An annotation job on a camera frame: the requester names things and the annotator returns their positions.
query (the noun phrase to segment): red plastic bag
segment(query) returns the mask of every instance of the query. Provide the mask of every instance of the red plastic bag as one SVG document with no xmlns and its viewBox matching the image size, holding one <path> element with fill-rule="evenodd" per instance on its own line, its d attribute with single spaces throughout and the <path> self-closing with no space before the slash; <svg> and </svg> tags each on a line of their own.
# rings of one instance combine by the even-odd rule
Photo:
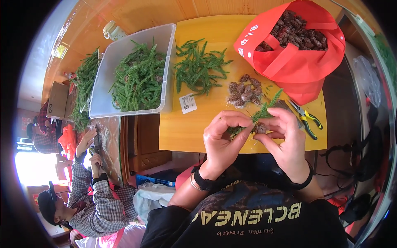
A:
<svg viewBox="0 0 397 248">
<path fill-rule="evenodd" d="M 289 43 L 279 45 L 270 31 L 285 10 L 292 10 L 307 20 L 306 29 L 315 29 L 327 37 L 327 51 L 302 51 Z M 262 42 L 274 51 L 259 52 Z M 244 29 L 234 49 L 260 74 L 274 81 L 299 105 L 317 99 L 324 78 L 342 62 L 345 37 L 331 14 L 312 1 L 294 1 L 261 13 Z"/>
<path fill-rule="evenodd" d="M 76 153 L 76 132 L 73 130 L 72 125 L 67 125 L 64 127 L 64 132 L 62 136 L 59 137 L 58 142 L 61 144 L 62 148 L 67 154 L 69 154 L 69 160 L 74 159 Z"/>
</svg>

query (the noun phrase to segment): hand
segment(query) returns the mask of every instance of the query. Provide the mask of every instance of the hand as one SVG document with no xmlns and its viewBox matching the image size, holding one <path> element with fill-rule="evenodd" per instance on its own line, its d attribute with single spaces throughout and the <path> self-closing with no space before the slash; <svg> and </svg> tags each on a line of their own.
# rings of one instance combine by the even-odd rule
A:
<svg viewBox="0 0 397 248">
<path fill-rule="evenodd" d="M 304 142 L 306 135 L 298 128 L 296 116 L 282 108 L 268 108 L 273 118 L 260 119 L 268 134 L 256 134 L 254 139 L 260 141 L 274 156 L 278 166 L 294 183 L 304 183 L 309 175 L 309 167 L 304 159 Z M 272 138 L 284 139 L 280 145 Z"/>
<path fill-rule="evenodd" d="M 228 127 L 246 127 L 233 140 L 226 132 Z M 239 111 L 224 110 L 204 130 L 204 145 L 208 159 L 200 168 L 203 179 L 216 180 L 237 158 L 247 141 L 254 124 Z"/>
<path fill-rule="evenodd" d="M 93 138 L 97 135 L 96 128 L 88 131 L 81 139 L 79 145 L 76 148 L 76 157 L 87 151 L 90 145 L 94 142 Z"/>
<path fill-rule="evenodd" d="M 93 172 L 93 178 L 99 178 L 99 167 L 102 165 L 102 158 L 98 153 L 95 153 L 92 158 L 90 158 L 91 169 Z"/>
</svg>

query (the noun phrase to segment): label sticker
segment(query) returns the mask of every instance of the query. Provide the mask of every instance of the label sticker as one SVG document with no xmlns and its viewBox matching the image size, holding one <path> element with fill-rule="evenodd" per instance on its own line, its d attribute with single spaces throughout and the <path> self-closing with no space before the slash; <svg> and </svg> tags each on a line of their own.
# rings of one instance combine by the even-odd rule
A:
<svg viewBox="0 0 397 248">
<path fill-rule="evenodd" d="M 196 101 L 193 96 L 193 93 L 190 93 L 186 96 L 180 97 L 179 102 L 181 103 L 182 113 L 186 114 L 192 112 L 197 109 Z"/>
</svg>

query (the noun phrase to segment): blue crate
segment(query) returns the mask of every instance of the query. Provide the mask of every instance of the blue crate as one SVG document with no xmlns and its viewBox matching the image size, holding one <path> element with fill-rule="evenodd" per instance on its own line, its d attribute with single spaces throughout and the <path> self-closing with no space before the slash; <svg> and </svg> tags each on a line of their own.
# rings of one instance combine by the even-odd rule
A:
<svg viewBox="0 0 397 248">
<path fill-rule="evenodd" d="M 150 176 L 142 176 L 142 175 L 136 174 L 135 179 L 137 181 L 137 186 L 144 184 L 144 183 L 161 183 L 161 184 L 164 184 L 165 186 L 175 187 L 175 182 L 157 179 L 157 178 L 153 178 Z"/>
</svg>

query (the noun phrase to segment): pliers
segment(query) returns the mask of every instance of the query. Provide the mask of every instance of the pliers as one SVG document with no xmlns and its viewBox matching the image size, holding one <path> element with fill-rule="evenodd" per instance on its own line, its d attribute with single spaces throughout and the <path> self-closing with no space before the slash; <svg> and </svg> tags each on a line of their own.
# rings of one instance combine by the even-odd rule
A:
<svg viewBox="0 0 397 248">
<path fill-rule="evenodd" d="M 309 124 L 307 123 L 307 118 L 313 120 L 319 129 L 323 129 L 321 122 L 317 119 L 317 117 L 310 114 L 306 110 L 302 109 L 302 107 L 299 106 L 298 104 L 296 104 L 293 100 L 290 99 L 289 102 L 294 107 L 294 109 L 298 112 L 299 117 L 301 118 L 301 120 L 304 124 L 304 128 L 305 128 L 306 132 L 309 134 L 310 137 L 312 137 L 312 139 L 317 140 L 317 136 L 312 132 L 312 130 L 310 130 Z"/>
</svg>

